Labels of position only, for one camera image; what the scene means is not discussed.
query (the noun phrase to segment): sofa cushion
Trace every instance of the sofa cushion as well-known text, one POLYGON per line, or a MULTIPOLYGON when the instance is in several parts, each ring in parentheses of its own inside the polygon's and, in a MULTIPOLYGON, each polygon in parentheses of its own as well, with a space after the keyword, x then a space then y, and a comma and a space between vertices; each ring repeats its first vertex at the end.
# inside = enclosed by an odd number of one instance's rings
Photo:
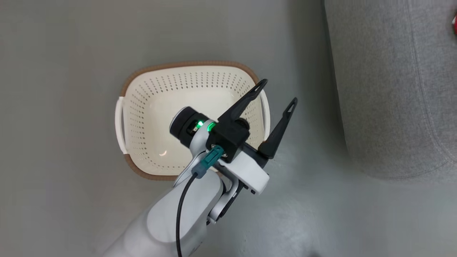
POLYGON ((383 179, 457 178, 455 0, 326 0, 348 151, 383 179))

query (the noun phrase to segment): gray floor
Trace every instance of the gray floor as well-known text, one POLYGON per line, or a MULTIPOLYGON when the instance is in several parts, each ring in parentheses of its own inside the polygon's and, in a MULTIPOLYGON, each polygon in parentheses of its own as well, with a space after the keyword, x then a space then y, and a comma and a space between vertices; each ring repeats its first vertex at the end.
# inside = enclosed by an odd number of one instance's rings
POLYGON ((317 0, 3 0, 0 35, 1 256, 99 256, 171 186, 122 157, 123 81, 206 59, 268 78, 273 123, 292 97, 299 106, 264 193, 243 192, 194 256, 457 255, 455 186, 387 184, 351 167, 317 0))

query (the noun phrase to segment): plastic basket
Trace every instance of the plastic basket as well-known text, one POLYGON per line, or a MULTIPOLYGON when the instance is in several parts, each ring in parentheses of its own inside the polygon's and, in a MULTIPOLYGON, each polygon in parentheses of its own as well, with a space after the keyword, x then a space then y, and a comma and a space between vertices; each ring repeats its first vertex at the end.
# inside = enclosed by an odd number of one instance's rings
MULTIPOLYGON (((225 61, 164 64, 133 73, 122 88, 115 111, 117 141, 127 163, 147 179, 176 179, 192 156, 169 133, 174 115, 191 106, 217 120, 256 82, 251 69, 225 61)), ((250 124, 247 142, 257 148, 270 133, 264 91, 241 117, 250 124)))

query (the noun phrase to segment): black cable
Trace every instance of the black cable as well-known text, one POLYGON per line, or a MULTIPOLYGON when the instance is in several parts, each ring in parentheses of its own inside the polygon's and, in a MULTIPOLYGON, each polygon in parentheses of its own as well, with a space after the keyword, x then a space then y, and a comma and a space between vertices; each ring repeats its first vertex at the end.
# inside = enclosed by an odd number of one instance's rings
POLYGON ((186 193, 189 190, 189 187, 191 186, 192 182, 194 182, 197 175, 198 175, 197 173, 192 174, 191 178, 189 179, 186 186, 184 187, 184 190, 182 191, 181 198, 179 199, 178 212, 176 214, 176 248, 178 250, 178 257, 182 257, 181 240, 180 240, 180 236, 179 236, 179 230, 180 230, 180 225, 181 225, 182 204, 184 202, 184 197, 186 196, 186 193))

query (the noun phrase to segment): white basket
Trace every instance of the white basket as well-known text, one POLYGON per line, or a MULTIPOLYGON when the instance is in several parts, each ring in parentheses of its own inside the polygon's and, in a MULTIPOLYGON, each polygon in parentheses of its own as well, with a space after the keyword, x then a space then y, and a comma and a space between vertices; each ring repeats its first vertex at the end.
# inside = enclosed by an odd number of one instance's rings
MULTIPOLYGON (((128 164, 142 177, 174 180, 192 158, 169 132, 174 115, 191 106, 217 120, 256 82, 248 67, 223 61, 165 64, 135 72, 124 84, 115 112, 117 141, 128 164)), ((264 91, 241 117, 250 125, 247 142, 257 148, 270 133, 264 91)))

